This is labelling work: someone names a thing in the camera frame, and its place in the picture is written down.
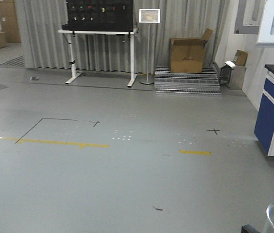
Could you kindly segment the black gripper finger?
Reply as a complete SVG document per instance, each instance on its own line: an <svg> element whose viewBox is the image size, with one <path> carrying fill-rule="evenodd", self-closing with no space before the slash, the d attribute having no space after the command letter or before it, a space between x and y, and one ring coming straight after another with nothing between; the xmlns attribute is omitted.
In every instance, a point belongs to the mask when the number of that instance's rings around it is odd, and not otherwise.
<svg viewBox="0 0 274 233"><path fill-rule="evenodd" d="M244 225L241 227L241 233L260 233L250 224Z"/></svg>

